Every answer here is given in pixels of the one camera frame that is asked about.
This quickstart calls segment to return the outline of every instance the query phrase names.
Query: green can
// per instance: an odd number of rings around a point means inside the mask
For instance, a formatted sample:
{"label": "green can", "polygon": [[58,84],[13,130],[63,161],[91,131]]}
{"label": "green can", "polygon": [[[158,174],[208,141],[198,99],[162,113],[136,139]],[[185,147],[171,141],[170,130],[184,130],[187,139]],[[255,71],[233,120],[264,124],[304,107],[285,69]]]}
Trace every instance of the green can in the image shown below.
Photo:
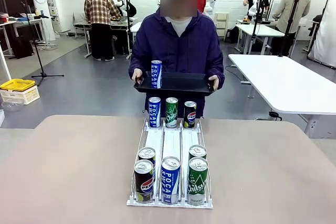
{"label": "green can", "polygon": [[206,159],[207,150],[204,146],[201,145],[193,145],[189,149],[189,160],[191,160],[193,157],[202,157]]}
{"label": "green can", "polygon": [[177,111],[179,101],[175,97],[166,99],[166,127],[175,128],[177,126]]}
{"label": "green can", "polygon": [[187,201],[190,205],[204,204],[208,162],[202,157],[189,160]]}

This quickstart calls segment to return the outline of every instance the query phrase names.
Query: black tray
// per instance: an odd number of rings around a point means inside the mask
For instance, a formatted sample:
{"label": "black tray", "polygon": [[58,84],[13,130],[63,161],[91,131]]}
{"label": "black tray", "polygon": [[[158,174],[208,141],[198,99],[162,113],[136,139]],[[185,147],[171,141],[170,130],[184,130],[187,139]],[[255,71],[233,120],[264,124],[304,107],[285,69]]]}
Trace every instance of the black tray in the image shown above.
{"label": "black tray", "polygon": [[165,95],[167,93],[187,93],[190,95],[209,96],[213,90],[213,82],[210,82],[205,74],[199,73],[162,73],[162,87],[160,89],[152,88],[152,77],[148,71],[144,75],[141,84],[134,85],[136,90],[141,93],[157,93]]}

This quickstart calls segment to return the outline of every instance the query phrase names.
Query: red hoodie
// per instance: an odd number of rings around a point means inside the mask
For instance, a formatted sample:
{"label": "red hoodie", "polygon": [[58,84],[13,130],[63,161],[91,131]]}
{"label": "red hoodie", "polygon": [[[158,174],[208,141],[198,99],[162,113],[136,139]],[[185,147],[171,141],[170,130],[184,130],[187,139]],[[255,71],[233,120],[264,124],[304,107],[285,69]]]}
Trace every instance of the red hoodie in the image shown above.
{"label": "red hoodie", "polygon": [[197,0],[197,9],[203,13],[204,12],[204,7],[206,4],[206,0]]}

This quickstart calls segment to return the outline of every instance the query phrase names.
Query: white curtain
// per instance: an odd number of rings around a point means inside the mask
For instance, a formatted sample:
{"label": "white curtain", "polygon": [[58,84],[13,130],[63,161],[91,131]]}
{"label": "white curtain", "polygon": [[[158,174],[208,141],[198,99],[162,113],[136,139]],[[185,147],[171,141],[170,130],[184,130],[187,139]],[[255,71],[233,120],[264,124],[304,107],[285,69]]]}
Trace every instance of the white curtain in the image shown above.
{"label": "white curtain", "polygon": [[328,0],[320,29],[308,57],[336,67],[336,0]]}

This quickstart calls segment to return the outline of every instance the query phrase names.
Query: soda can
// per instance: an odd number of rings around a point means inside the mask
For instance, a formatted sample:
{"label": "soda can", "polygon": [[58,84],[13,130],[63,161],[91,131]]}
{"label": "soda can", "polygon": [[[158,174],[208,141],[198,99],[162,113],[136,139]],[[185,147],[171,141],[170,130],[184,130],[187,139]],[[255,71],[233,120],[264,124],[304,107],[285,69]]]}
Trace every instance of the soda can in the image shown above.
{"label": "soda can", "polygon": [[207,150],[204,146],[201,145],[193,145],[189,149],[189,160],[191,160],[193,157],[202,157],[206,159]]}
{"label": "soda can", "polygon": [[175,128],[177,126],[178,99],[169,97],[166,99],[166,127]]}
{"label": "soda can", "polygon": [[134,165],[136,200],[150,202],[153,198],[153,164],[149,160],[139,160]]}
{"label": "soda can", "polygon": [[162,203],[176,204],[179,199],[181,163],[176,157],[165,157],[161,163]]}
{"label": "soda can", "polygon": [[161,99],[159,97],[149,98],[148,108],[149,108],[149,126],[152,128],[160,127]]}
{"label": "soda can", "polygon": [[189,160],[187,201],[190,205],[202,205],[205,200],[208,162],[202,157]]}
{"label": "soda can", "polygon": [[153,164],[153,182],[155,182],[156,179],[156,171],[155,171],[155,150],[150,147],[144,147],[141,148],[138,152],[138,158],[139,160],[145,159],[149,160]]}
{"label": "soda can", "polygon": [[152,60],[151,76],[152,88],[160,89],[162,87],[162,61]]}
{"label": "soda can", "polygon": [[196,102],[184,103],[184,120],[183,125],[185,128],[193,128],[196,119]]}

